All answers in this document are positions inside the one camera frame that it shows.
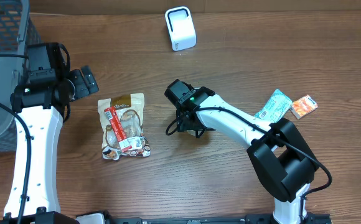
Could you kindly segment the orange small carton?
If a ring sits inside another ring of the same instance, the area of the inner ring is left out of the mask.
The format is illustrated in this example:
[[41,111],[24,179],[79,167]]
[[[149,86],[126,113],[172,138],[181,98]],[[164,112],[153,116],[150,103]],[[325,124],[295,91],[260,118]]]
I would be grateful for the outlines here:
[[296,119],[301,119],[305,115],[313,112],[318,108],[318,104],[309,96],[303,96],[293,102],[290,110]]

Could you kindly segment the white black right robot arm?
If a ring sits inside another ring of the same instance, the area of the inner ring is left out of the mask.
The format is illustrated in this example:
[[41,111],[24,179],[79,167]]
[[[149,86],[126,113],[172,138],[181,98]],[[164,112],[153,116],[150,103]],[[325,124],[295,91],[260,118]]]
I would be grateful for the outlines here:
[[164,92],[176,107],[174,132],[200,138],[219,131],[243,146],[261,185],[274,197],[272,223],[306,223],[305,197],[319,166],[295,125],[282,118],[272,123],[228,104],[213,90],[175,80]]

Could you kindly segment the red snack stick packet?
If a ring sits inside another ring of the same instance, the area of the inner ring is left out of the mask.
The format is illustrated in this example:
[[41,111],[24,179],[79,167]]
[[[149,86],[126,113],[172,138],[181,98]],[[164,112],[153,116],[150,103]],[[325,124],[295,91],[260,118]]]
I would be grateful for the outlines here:
[[126,137],[125,131],[121,125],[121,122],[118,118],[116,110],[114,107],[109,107],[104,110],[106,117],[108,118],[111,127],[115,133],[116,139],[118,141],[119,147],[122,152],[132,149],[132,144]]

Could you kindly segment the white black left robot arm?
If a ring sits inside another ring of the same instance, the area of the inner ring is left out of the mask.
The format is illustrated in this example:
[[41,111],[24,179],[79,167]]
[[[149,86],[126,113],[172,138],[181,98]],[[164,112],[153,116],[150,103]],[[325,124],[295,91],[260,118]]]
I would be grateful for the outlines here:
[[98,92],[90,68],[72,70],[60,43],[31,45],[26,79],[0,108],[16,120],[17,146],[12,189],[1,223],[77,223],[60,212],[57,148],[71,102]]

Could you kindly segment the teal snack packet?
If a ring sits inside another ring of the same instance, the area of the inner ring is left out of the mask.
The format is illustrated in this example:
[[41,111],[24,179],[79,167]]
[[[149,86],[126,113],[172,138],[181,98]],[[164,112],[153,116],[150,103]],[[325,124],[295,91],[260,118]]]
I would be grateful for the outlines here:
[[287,95],[276,89],[264,107],[255,114],[255,117],[276,123],[287,113],[292,104],[293,102]]

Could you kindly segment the green lid jar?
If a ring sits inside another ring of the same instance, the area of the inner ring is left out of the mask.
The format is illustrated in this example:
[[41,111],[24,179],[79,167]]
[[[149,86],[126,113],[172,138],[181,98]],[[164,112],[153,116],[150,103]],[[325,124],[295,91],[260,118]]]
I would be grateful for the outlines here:
[[195,130],[187,130],[187,132],[192,136],[197,136],[198,135],[198,132],[195,131]]

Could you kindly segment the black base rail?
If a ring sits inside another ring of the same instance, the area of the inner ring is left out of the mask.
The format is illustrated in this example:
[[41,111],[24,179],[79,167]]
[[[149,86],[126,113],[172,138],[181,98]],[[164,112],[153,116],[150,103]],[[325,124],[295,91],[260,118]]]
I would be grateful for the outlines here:
[[115,218],[107,211],[99,211],[79,215],[76,221],[81,224],[107,223],[107,224],[270,224],[276,223],[270,214],[253,214],[244,217],[208,217],[208,218],[159,218],[142,219]]

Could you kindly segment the white barcode scanner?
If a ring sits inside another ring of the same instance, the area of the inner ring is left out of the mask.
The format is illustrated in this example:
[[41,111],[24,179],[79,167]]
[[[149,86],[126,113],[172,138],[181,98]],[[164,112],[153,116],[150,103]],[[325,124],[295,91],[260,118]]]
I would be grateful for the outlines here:
[[179,6],[168,9],[164,17],[173,51],[195,47],[197,36],[188,7]]

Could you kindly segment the beige nut snack pouch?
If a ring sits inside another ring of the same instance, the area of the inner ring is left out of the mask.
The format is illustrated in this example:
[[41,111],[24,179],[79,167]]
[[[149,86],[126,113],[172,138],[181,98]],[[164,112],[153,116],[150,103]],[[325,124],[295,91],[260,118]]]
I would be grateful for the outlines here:
[[[104,110],[114,107],[132,149],[122,152]],[[98,113],[103,130],[102,157],[117,161],[121,157],[149,157],[151,149],[144,135],[144,95],[132,93],[115,98],[98,100]]]

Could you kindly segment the grey plastic mesh basket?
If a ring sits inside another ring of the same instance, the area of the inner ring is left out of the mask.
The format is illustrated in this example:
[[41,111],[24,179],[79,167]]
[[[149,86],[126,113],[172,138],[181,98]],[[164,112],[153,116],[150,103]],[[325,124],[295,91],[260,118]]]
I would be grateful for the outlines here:
[[[11,107],[15,87],[26,80],[27,46],[41,43],[29,18],[28,0],[0,0],[0,103]],[[0,152],[16,150],[16,122],[0,108]]]

